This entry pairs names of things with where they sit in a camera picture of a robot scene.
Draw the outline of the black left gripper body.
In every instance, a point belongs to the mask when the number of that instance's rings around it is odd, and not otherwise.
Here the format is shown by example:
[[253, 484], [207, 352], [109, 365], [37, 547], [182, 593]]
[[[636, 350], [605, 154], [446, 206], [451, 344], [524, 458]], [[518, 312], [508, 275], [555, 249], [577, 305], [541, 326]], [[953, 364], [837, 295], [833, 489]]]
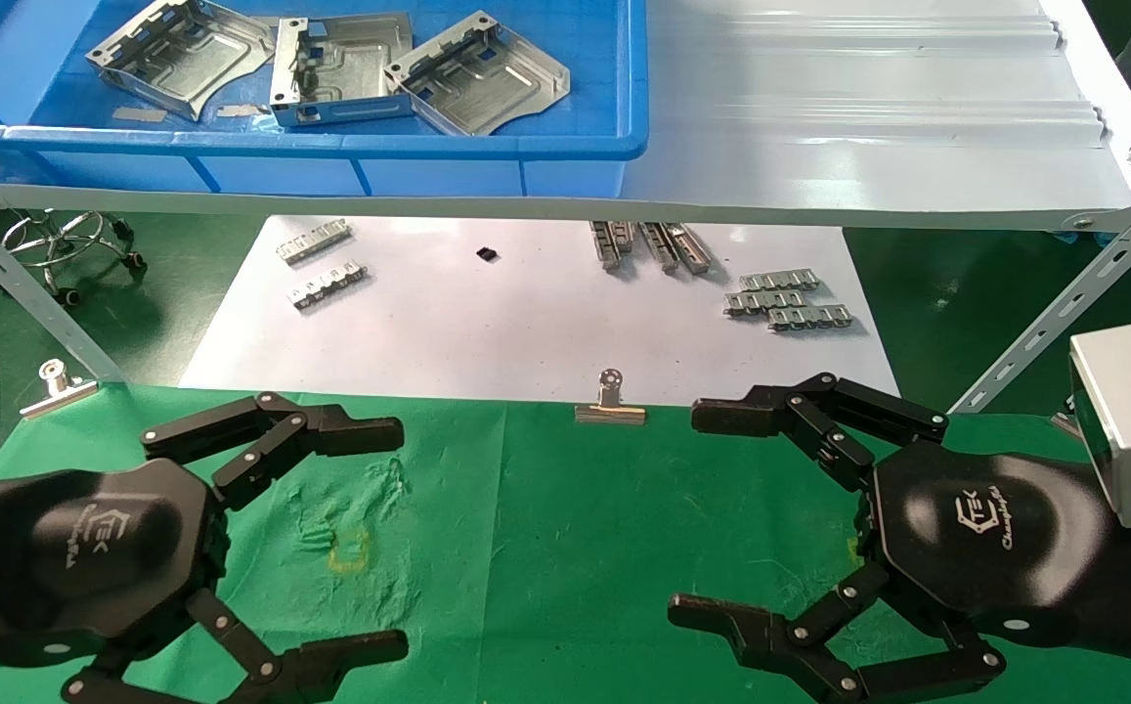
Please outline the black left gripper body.
[[0, 667], [158, 654], [225, 574], [227, 516], [169, 460], [0, 480]]

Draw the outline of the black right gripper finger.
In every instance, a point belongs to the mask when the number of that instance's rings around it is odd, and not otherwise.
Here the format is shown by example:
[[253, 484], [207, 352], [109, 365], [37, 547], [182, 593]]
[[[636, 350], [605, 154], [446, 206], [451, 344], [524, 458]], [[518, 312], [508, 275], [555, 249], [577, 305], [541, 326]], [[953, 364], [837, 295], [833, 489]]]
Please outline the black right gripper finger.
[[932, 654], [852, 667], [834, 654], [830, 639], [892, 595], [892, 574], [869, 563], [788, 618], [762, 607], [675, 594], [668, 619], [679, 628], [727, 641], [736, 663], [787, 677], [815, 703], [926, 703], [978, 692], [1005, 672], [1005, 659], [967, 621], [932, 620], [946, 649]]
[[699, 398], [691, 427], [707, 435], [787, 437], [841, 489], [864, 490], [875, 456], [848, 429], [899, 447], [940, 444], [948, 419], [836, 374], [817, 374], [796, 386], [754, 386], [739, 400]]

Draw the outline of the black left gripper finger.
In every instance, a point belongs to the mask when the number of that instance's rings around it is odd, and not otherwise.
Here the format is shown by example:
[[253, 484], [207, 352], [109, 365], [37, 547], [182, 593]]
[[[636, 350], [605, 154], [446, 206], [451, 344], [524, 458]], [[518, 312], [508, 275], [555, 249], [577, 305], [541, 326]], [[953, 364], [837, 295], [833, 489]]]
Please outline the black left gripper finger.
[[399, 419], [353, 419], [337, 404], [305, 406], [274, 392], [231, 401], [143, 433], [147, 460], [172, 460], [181, 466], [238, 449], [239, 455], [211, 477], [213, 492], [226, 509], [248, 507], [311, 455], [347, 458], [399, 450], [404, 443]]
[[[307, 642], [274, 654], [211, 590], [187, 598], [187, 615], [202, 627], [247, 677], [224, 703], [325, 703], [351, 670], [399, 661], [409, 654], [403, 630]], [[64, 703], [187, 703], [185, 698], [126, 682], [128, 652], [106, 649], [62, 687]]]

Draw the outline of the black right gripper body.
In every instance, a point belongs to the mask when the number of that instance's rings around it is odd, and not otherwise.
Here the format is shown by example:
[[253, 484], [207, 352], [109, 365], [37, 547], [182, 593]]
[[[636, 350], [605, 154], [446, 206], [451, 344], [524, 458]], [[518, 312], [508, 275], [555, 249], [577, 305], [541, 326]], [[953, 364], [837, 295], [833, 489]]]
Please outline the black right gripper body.
[[881, 553], [936, 611], [1025, 645], [1100, 636], [1113, 512], [1087, 463], [917, 443], [874, 467]]

